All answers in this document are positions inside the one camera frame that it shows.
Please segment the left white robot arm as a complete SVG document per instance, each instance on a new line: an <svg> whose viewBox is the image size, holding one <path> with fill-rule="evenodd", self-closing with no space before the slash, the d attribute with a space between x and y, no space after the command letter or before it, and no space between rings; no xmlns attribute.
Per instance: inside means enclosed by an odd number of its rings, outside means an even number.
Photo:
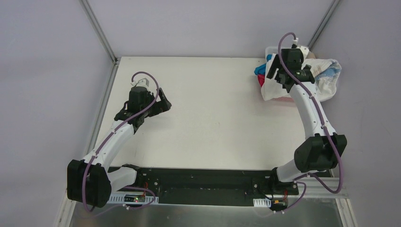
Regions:
<svg viewBox="0 0 401 227"><path fill-rule="evenodd" d="M141 190L144 178L133 167L126 164L113 172L109 172L109 168L145 119L169 111L171 106L160 87L155 94L146 85L132 87L128 101L114 117L103 141L81 160L72 160L68 164L68 199L101 208L113 192L125 186L132 191Z"/></svg>

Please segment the white t shirt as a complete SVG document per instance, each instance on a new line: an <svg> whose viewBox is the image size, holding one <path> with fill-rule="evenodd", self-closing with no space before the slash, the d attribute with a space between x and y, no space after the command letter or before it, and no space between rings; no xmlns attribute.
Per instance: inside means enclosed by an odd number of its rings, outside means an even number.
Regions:
<svg viewBox="0 0 401 227"><path fill-rule="evenodd" d="M270 60L274 58L275 55L276 53L267 55L266 72L270 67ZM311 72L315 79L319 101L323 102L331 99L337 91L337 80L342 70L338 61L334 59L306 58L304 59L302 67L305 65L311 66ZM281 84L278 84L272 79L265 79L265 83L263 87L261 87L261 94L265 101L290 97L286 90L282 89Z"/></svg>

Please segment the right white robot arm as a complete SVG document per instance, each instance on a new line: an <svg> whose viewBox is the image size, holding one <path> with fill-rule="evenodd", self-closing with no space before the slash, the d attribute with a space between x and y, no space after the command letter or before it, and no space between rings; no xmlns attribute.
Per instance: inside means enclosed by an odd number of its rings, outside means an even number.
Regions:
<svg viewBox="0 0 401 227"><path fill-rule="evenodd" d="M347 145L345 135L339 135L327 119L309 65L303 66L304 56L300 48L281 49L272 58L267 72L268 79L282 85L294 100L299 111L305 141L295 150L294 158L285 165L272 169L267 184L271 192L279 194L290 188L293 182L306 175L339 166L340 157Z"/></svg>

